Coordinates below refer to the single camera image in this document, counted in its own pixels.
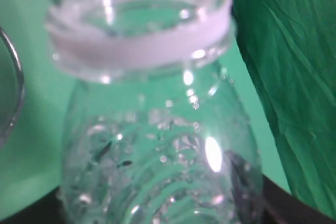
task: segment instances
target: green cloth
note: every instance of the green cloth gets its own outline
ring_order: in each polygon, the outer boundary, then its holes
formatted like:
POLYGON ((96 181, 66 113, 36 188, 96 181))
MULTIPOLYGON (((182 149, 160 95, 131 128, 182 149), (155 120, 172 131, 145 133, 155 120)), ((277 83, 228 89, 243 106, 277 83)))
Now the green cloth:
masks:
POLYGON ((292 194, 336 218, 336 0, 235 0, 234 15, 292 194))

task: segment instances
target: clear plastic bottle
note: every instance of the clear plastic bottle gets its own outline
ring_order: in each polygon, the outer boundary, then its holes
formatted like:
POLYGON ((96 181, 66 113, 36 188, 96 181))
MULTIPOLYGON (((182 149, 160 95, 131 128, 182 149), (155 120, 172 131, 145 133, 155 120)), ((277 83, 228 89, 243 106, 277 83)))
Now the clear plastic bottle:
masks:
POLYGON ((262 176, 218 62, 232 0, 52 0, 54 62, 79 78, 62 199, 76 224, 252 224, 262 176))

